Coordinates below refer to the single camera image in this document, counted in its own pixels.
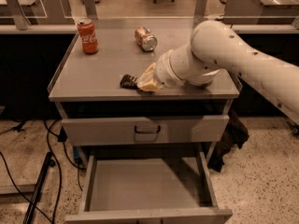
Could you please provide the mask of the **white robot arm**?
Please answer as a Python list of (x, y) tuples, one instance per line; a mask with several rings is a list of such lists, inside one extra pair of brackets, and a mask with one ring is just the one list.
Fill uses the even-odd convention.
[(293, 122), (299, 122), (299, 67), (252, 48), (219, 21), (203, 21), (190, 41), (161, 55), (137, 80), (142, 91), (210, 82), (219, 69), (246, 81)]

